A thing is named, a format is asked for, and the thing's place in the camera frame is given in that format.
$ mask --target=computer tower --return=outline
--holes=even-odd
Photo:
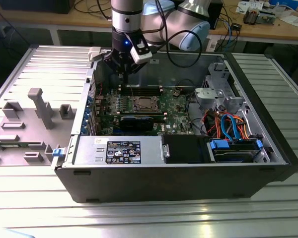
[[[43,11],[60,14],[69,13],[75,0],[0,0],[3,10]]]
[[[217,26],[221,9],[223,7],[223,2],[221,0],[212,0],[208,9],[210,15],[209,24],[210,29],[214,30]]]

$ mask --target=white table leg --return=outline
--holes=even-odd
[[[56,28],[49,28],[50,34],[51,34],[51,38],[53,41],[53,45],[55,46],[61,46],[62,45],[62,41],[61,38],[58,34],[58,31]]]
[[[5,28],[5,26],[0,26],[0,37],[1,38],[5,38],[6,37],[6,34],[4,32],[4,28]]]
[[[209,43],[206,49],[206,52],[214,52],[216,49],[216,46],[218,44],[218,41],[221,39],[222,35],[209,35]]]

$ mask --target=power supply label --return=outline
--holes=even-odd
[[[141,164],[140,141],[108,141],[106,163]]]

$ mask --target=blue cable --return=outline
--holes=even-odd
[[[230,140],[230,141],[233,141],[232,137],[230,137],[229,134],[227,134],[227,132],[225,131],[225,127],[224,127],[224,119],[226,117],[229,117],[232,121],[232,126],[233,126],[233,131],[234,131],[234,135],[235,135],[235,138],[236,139],[240,139],[240,134],[238,133],[238,130],[237,130],[237,125],[236,125],[236,121],[235,119],[231,116],[231,115],[224,115],[221,119],[221,130],[223,132],[223,134]]]
[[[223,21],[223,22],[227,25],[227,27],[228,27],[228,32],[229,32],[229,39],[228,39],[227,45],[226,45],[225,48],[224,48],[224,52],[226,52],[227,49],[228,49],[228,46],[229,46],[229,44],[230,44],[231,38],[232,38],[232,29],[230,28],[230,25],[229,25],[229,23],[228,23],[227,21],[222,20],[222,19],[221,19],[221,21]]]

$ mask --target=motherboard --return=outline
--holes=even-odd
[[[186,94],[175,88],[118,88],[95,96],[87,125],[90,135],[193,134]]]

